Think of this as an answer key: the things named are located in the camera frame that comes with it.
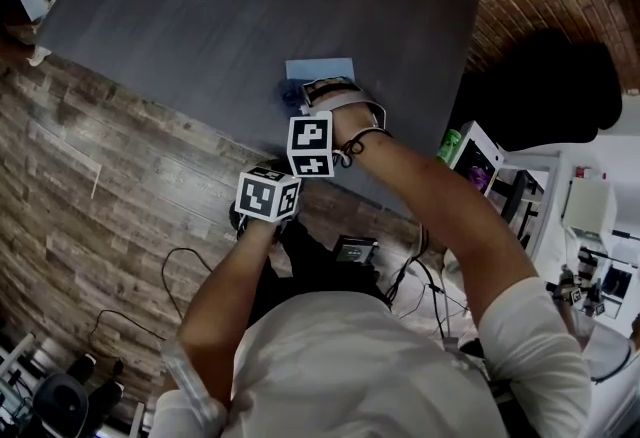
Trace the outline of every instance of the wrist strap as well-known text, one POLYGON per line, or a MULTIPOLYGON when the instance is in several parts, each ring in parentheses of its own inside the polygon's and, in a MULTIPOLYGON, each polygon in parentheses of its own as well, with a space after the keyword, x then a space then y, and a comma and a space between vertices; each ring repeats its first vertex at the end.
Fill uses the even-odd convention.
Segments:
POLYGON ((360 141, 363 136, 369 134, 370 132, 381 132, 386 134, 390 138, 393 136, 389 133, 389 131, 385 129, 381 129, 380 127, 368 127, 366 129, 362 129, 358 132, 353 138, 347 141, 342 147, 338 150, 333 151, 333 165, 336 166, 338 164, 338 160, 340 159, 340 164, 342 164, 343 168, 348 168, 353 164, 353 156, 359 155, 364 151, 364 145, 360 141))

